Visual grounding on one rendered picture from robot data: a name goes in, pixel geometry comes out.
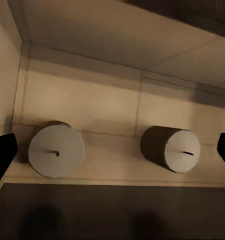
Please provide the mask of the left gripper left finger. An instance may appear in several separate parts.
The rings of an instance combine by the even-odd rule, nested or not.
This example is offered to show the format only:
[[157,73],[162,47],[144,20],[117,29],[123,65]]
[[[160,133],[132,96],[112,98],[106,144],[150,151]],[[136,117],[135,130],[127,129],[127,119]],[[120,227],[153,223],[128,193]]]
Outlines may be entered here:
[[13,133],[0,136],[0,179],[18,152],[17,140]]

